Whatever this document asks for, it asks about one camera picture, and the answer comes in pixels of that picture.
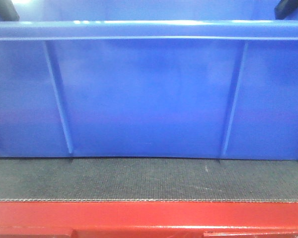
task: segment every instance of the textured mat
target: textured mat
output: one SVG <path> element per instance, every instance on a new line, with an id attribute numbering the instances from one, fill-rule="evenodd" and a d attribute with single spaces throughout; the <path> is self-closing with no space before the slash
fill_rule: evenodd
<path id="1" fill-rule="evenodd" d="M 298 201 L 298 162 L 0 159 L 0 200 Z"/>

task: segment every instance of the red metal shelf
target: red metal shelf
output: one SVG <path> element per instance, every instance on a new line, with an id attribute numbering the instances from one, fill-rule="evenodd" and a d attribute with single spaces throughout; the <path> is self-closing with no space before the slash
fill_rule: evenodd
<path id="1" fill-rule="evenodd" d="M 298 238 L 298 203 L 0 202 L 0 238 Z"/>

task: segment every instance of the blue plastic bin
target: blue plastic bin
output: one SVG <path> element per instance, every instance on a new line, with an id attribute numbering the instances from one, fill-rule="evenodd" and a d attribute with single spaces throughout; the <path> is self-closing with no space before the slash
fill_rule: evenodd
<path id="1" fill-rule="evenodd" d="M 0 157 L 298 160 L 298 9 L 279 0 L 14 0 Z"/>

